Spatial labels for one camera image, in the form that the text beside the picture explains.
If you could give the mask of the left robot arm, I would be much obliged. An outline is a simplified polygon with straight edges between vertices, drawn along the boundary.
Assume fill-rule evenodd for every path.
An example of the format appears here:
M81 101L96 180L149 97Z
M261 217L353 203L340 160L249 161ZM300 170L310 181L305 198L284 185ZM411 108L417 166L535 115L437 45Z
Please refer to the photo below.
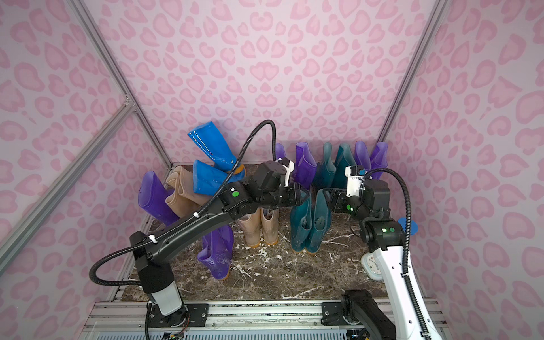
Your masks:
M308 202L310 191L300 184L271 191L250 183L235 182L211 200L211 204L199 213L180 219L154 235L143 237L138 243L142 249L133 252L137 274L144 292L154 304L152 313L164 318L173 317L170 325L180 325L186 308L174 280L170 261L197 239L228 225L258 208L272 210L296 207Z

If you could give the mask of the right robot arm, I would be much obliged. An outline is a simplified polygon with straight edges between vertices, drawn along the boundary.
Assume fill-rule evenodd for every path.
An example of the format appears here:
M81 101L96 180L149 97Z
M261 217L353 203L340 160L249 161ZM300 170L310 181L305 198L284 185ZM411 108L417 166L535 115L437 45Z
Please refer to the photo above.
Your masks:
M388 184L369 179L358 189L326 188L323 193L329 209L358 222L392 308L388 317L368 291L347 290L342 297L344 319L361 323L371 339L440 339L412 270L408 228L390 216Z

